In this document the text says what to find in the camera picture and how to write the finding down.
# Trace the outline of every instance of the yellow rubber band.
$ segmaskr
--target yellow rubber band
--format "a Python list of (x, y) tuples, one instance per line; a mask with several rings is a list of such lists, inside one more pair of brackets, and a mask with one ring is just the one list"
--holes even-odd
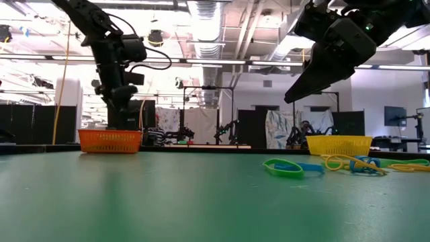
[[(360, 161), (359, 159), (356, 159), (354, 157), (350, 157), (348, 155), (321, 155), (321, 158), (323, 158), (325, 160), (325, 167), (331, 171), (338, 171), (338, 170), (342, 169), (345, 165), (342, 158), (346, 158), (346, 159), (349, 159), (351, 161), (356, 162), (358, 165), (361, 165), (363, 167), (369, 167), (371, 169), (375, 169), (376, 171), (379, 171), (383, 175), (386, 175), (388, 173), (388, 171), (385, 171), (384, 169), (381, 169), (381, 168), (379, 168), (375, 165), (372, 165), (372, 164), (367, 164), (366, 162)], [(332, 168), (329, 166), (329, 161), (339, 162), (339, 166)]]
[(388, 168), (401, 172), (430, 171), (430, 167), (416, 164), (392, 164)]

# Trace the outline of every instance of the monitor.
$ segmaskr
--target monitor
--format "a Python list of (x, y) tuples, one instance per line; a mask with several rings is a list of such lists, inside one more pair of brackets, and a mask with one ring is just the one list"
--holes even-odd
[(384, 107), (384, 125), (406, 127), (406, 108)]

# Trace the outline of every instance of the black partition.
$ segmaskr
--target black partition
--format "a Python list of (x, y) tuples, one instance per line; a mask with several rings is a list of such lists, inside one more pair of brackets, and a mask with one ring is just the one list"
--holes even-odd
[(10, 133), (19, 145), (33, 144), (33, 105), (12, 105)]
[(12, 106), (0, 105), (0, 129), (11, 132), (12, 129)]
[[(75, 106), (61, 106), (56, 129), (56, 144), (63, 145), (75, 141)], [(52, 144), (54, 133), (55, 106), (35, 106), (33, 141), (36, 145)]]
[(266, 149), (267, 110), (239, 110), (238, 141), (250, 145), (253, 149)]
[[(0, 129), (15, 135), (18, 145), (50, 145), (55, 106), (0, 105)], [(56, 144), (75, 141), (76, 106), (61, 106)]]
[(333, 112), (333, 122), (341, 135), (366, 135), (364, 111)]

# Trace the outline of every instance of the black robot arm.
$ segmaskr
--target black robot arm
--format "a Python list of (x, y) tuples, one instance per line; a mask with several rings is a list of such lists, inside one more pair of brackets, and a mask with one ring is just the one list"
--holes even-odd
[(111, 21), (110, 15), (87, 0), (52, 0), (85, 35), (82, 46), (90, 46), (101, 85), (96, 94), (102, 95), (107, 107), (116, 114), (117, 129), (131, 129), (128, 124), (128, 102), (137, 87), (143, 85), (143, 75), (127, 73), (131, 62), (146, 59), (143, 38), (136, 33), (124, 35)]
[(426, 0), (344, 0), (339, 13), (312, 0), (304, 7), (294, 32), (314, 40), (303, 74), (285, 94), (294, 102), (354, 74), (354, 67), (376, 53), (400, 27), (430, 23)]

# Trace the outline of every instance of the pole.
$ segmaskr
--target pole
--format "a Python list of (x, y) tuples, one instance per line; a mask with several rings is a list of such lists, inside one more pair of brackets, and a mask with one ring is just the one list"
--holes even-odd
[(337, 102), (337, 112), (340, 112), (341, 111), (341, 109), (340, 109), (340, 103), (339, 103), (339, 92), (337, 91), (336, 93), (336, 102)]
[(182, 97), (182, 123), (181, 128), (179, 129), (180, 132), (182, 132), (183, 127), (185, 126), (185, 90), (187, 87), (183, 87), (183, 97)]
[[(234, 89), (231, 88), (231, 121), (234, 119)], [(230, 129), (230, 137), (233, 136), (233, 129)]]
[(293, 127), (296, 127), (296, 102), (293, 102)]

